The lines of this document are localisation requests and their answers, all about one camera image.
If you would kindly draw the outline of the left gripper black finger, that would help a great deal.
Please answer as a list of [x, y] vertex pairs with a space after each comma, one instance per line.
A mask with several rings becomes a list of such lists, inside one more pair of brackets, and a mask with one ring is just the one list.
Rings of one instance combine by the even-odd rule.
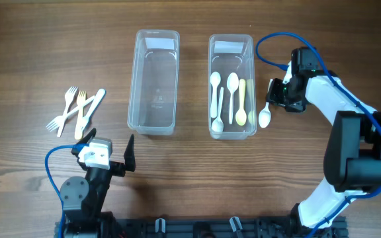
[[97, 129], [93, 128], [86, 136], [84, 136], [81, 140], [79, 140], [71, 149], [71, 154], [74, 156], [78, 156], [81, 150], [88, 146], [89, 142], [95, 137], [97, 133]]
[[134, 155], [134, 134], [132, 134], [124, 152], [124, 170], [134, 172], [135, 169], [136, 161]]

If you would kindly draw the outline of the white spoon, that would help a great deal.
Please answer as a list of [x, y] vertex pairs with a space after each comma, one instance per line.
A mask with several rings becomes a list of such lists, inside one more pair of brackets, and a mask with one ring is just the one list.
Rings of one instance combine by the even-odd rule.
[[217, 99], [217, 88], [221, 82], [220, 74], [215, 71], [210, 76], [210, 84], [212, 86], [212, 98], [210, 104], [210, 116], [211, 118], [216, 118], [218, 115], [218, 99]]
[[239, 87], [239, 78], [236, 73], [232, 72], [228, 76], [227, 88], [230, 92], [230, 105], [229, 105], [229, 124], [233, 123], [233, 106], [234, 106], [234, 93]]
[[218, 115], [212, 123], [212, 130], [216, 133], [221, 133], [223, 132], [223, 129], [224, 129], [224, 123], [222, 122], [222, 119], [221, 119], [223, 98], [224, 98], [224, 88], [221, 87], [220, 95], [218, 99]]
[[271, 121], [271, 111], [269, 110], [269, 102], [265, 103], [265, 107], [259, 113], [259, 125], [261, 128], [266, 128]]

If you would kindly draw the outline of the yellow plastic spoon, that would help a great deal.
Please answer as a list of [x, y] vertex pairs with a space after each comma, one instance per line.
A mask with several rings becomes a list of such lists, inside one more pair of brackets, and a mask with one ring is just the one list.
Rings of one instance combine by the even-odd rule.
[[239, 126], [244, 126], [247, 120], [245, 112], [245, 94], [246, 94], [246, 80], [239, 80], [239, 108], [235, 114], [235, 120]]

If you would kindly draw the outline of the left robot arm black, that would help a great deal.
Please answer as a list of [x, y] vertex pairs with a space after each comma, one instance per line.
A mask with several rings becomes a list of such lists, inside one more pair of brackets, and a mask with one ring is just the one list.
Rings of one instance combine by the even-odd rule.
[[92, 129], [71, 146], [71, 154], [85, 171], [84, 177], [70, 177], [60, 188], [62, 219], [55, 228], [55, 237], [126, 237], [127, 234], [112, 212], [102, 207], [112, 177], [134, 172], [134, 136], [124, 152], [124, 162], [113, 161], [112, 141], [98, 138]]

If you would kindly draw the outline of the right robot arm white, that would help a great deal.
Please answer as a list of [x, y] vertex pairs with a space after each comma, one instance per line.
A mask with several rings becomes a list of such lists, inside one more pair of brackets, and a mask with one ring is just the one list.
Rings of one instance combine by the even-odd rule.
[[269, 83], [267, 102], [287, 112], [314, 105], [332, 129], [324, 178], [288, 216], [287, 232], [311, 235], [330, 227], [352, 202], [381, 193], [381, 112], [361, 102], [334, 73], [293, 69]]

